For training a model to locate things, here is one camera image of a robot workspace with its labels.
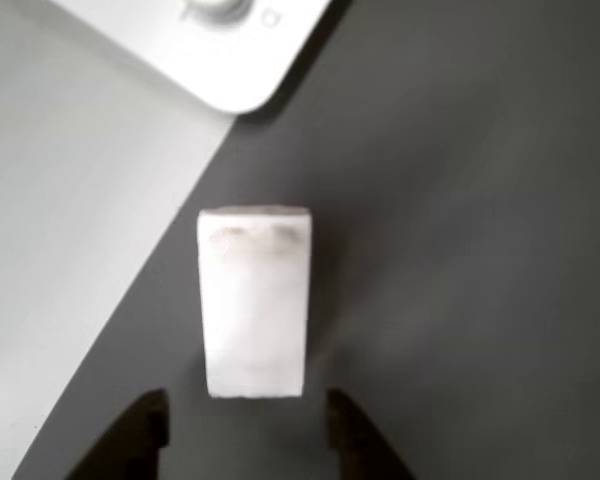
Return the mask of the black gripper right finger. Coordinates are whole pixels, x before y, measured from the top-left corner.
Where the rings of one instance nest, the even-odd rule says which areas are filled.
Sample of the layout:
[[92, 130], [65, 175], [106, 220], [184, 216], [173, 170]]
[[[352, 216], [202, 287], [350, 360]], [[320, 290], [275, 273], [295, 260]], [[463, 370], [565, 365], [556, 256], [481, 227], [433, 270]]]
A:
[[325, 416], [340, 479], [415, 478], [371, 418], [341, 389], [327, 390]]

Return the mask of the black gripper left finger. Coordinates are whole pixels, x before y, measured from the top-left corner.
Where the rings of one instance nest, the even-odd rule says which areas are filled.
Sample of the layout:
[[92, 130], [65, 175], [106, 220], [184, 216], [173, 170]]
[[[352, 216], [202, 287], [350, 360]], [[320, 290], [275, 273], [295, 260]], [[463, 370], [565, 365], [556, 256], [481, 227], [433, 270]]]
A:
[[109, 425], [67, 479], [157, 479], [160, 451], [169, 443], [168, 393], [146, 392]]

